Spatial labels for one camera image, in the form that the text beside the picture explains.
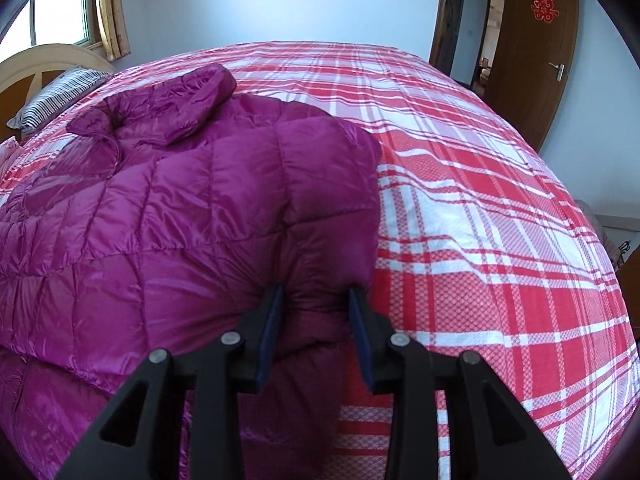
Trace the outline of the magenta quilted down jacket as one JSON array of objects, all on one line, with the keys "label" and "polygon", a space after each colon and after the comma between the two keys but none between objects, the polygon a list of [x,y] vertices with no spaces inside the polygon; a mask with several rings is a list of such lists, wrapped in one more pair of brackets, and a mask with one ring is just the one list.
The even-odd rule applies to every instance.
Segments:
[{"label": "magenta quilted down jacket", "polygon": [[320,108],[252,96],[212,64],[107,96],[1,209],[1,431],[51,479],[158,348],[230,330],[280,284],[267,385],[243,396],[251,479],[315,479],[342,403],[337,302],[369,286],[381,145]]}]

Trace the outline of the red white plaid bed cover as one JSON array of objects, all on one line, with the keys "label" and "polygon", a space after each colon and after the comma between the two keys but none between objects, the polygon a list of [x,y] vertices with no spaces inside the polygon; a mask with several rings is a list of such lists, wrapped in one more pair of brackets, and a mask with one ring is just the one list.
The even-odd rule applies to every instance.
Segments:
[{"label": "red white plaid bed cover", "polygon": [[[639,356],[612,263],[570,193],[518,132],[415,55],[326,42],[179,54],[115,74],[49,122],[1,179],[14,188],[107,96],[218,64],[237,92],[324,110],[381,145],[371,307],[432,351],[478,352],[576,479],[611,456],[639,402]],[[390,400],[370,396],[349,329],[330,455],[316,479],[382,476]]]}]

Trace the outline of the pink floral folded quilt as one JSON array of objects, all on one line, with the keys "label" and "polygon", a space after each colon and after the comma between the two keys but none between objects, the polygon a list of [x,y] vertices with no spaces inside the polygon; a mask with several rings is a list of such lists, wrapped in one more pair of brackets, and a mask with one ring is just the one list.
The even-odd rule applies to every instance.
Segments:
[{"label": "pink floral folded quilt", "polygon": [[22,151],[23,148],[15,136],[11,136],[0,144],[0,178],[3,178]]}]

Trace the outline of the striped pillow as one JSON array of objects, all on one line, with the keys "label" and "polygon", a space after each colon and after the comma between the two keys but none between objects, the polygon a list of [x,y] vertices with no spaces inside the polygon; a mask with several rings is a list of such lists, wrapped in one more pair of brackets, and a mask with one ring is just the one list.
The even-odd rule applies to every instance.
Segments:
[{"label": "striped pillow", "polygon": [[28,101],[6,126],[22,136],[39,132],[54,118],[114,76],[105,70],[75,66],[55,77]]}]

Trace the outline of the cream wooden headboard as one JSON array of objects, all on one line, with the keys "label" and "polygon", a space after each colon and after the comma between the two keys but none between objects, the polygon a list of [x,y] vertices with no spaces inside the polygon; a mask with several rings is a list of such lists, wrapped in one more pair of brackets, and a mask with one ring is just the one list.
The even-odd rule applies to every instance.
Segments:
[{"label": "cream wooden headboard", "polygon": [[114,73],[115,67],[93,50],[71,44],[43,44],[1,63],[1,141],[21,133],[6,123],[46,84],[74,66]]}]

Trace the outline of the brown wooden door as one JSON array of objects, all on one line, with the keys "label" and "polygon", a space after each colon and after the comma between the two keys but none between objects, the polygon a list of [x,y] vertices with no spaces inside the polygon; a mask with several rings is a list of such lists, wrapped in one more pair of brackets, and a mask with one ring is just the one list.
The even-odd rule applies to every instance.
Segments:
[{"label": "brown wooden door", "polygon": [[[533,0],[506,0],[485,103],[535,151],[546,140],[564,93],[577,38],[579,0],[555,0],[560,15],[537,21]],[[565,65],[562,81],[548,63]]]}]

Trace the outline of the red double happiness decoration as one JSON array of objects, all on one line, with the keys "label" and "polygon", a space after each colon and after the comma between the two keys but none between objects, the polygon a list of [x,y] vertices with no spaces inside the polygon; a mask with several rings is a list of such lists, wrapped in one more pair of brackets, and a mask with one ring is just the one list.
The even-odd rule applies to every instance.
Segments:
[{"label": "red double happiness decoration", "polygon": [[551,24],[560,15],[560,11],[555,7],[555,0],[533,0],[530,10],[537,21],[546,24]]}]

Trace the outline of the yellow curtain right panel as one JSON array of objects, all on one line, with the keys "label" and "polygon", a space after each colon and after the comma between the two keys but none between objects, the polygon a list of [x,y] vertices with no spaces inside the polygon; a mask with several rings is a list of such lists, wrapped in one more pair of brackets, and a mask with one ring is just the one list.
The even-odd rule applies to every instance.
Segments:
[{"label": "yellow curtain right panel", "polygon": [[130,55],[122,0],[96,0],[96,16],[106,58],[113,62]]}]

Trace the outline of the window with frame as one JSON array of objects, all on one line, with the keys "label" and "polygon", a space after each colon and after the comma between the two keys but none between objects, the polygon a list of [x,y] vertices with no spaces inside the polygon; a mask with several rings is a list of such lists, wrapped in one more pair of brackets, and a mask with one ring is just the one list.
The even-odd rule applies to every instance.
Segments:
[{"label": "window with frame", "polygon": [[96,0],[28,0],[1,40],[1,59],[42,44],[99,41]]}]

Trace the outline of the dark door frame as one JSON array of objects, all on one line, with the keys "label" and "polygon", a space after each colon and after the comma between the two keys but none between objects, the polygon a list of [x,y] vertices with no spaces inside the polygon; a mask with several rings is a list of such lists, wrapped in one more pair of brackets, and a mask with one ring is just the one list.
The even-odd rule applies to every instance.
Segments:
[{"label": "dark door frame", "polygon": [[439,0],[430,63],[466,88],[484,86],[506,0]]}]

